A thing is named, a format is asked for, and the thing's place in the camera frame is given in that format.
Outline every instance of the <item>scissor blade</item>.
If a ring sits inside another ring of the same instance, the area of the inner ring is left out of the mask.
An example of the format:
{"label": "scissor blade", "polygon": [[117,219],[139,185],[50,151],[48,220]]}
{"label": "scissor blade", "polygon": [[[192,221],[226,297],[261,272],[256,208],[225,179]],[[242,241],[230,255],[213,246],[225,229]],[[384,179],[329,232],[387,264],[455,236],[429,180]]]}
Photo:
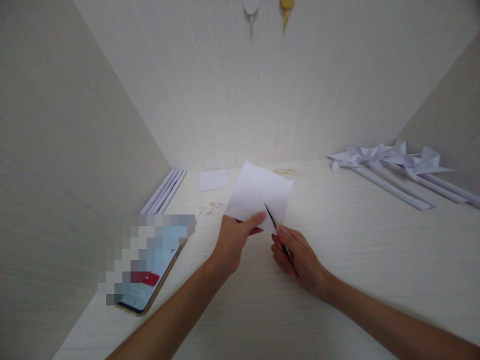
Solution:
{"label": "scissor blade", "polygon": [[270,213],[270,210],[269,210],[269,208],[267,207],[267,205],[265,205],[265,209],[266,209],[266,211],[268,212],[268,215],[270,216],[271,222],[273,223],[273,226],[274,226],[275,229],[276,229],[276,228],[277,228],[277,223],[275,222],[274,217],[273,217],[272,214]]}

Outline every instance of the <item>left hand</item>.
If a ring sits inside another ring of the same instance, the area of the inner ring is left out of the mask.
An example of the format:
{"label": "left hand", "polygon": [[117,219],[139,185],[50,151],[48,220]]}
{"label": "left hand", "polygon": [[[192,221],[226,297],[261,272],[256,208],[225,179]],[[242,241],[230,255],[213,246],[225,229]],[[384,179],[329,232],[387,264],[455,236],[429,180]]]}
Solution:
{"label": "left hand", "polygon": [[267,213],[261,211],[245,222],[235,220],[233,217],[223,215],[221,218],[220,234],[216,241],[215,249],[211,257],[223,262],[233,273],[240,265],[242,249],[250,235],[261,233],[263,230],[258,228]]}

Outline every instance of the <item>wooden desk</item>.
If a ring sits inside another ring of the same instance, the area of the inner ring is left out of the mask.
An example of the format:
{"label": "wooden desk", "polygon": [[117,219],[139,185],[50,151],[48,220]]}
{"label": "wooden desk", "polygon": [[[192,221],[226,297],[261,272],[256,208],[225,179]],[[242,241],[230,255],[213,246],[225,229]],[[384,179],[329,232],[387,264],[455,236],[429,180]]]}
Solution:
{"label": "wooden desk", "polygon": [[[332,273],[408,313],[480,344],[480,211],[409,181],[437,208],[420,212],[327,160],[265,166],[295,169],[285,225],[300,230]],[[197,214],[188,240],[149,314],[212,252],[230,187],[199,192],[188,173],[166,214]],[[283,274],[269,234],[252,236],[238,271],[225,283],[178,350],[176,359],[393,359],[346,316]],[[144,321],[96,295],[55,356],[104,359]]]}

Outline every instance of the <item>small paper square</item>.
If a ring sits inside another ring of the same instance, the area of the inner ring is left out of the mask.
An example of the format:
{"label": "small paper square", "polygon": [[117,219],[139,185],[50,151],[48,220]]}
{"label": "small paper square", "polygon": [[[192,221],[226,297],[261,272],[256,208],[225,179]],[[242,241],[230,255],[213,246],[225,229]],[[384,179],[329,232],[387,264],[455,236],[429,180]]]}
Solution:
{"label": "small paper square", "polygon": [[[293,184],[293,180],[287,180],[246,161],[226,206],[225,215],[246,221],[258,212],[267,212],[267,206],[277,225],[283,224]],[[277,234],[268,215],[258,227]]]}
{"label": "small paper square", "polygon": [[230,185],[227,169],[207,171],[200,174],[200,191],[224,188]]}

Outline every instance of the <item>stack of paper sticks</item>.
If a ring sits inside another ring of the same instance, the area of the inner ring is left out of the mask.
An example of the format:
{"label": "stack of paper sticks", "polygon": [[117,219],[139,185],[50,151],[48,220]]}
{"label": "stack of paper sticks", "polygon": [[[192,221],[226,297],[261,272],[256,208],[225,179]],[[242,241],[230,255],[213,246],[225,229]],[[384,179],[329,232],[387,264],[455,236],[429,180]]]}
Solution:
{"label": "stack of paper sticks", "polygon": [[187,172],[185,170],[175,168],[170,170],[160,187],[140,211],[140,214],[163,214],[186,174]]}

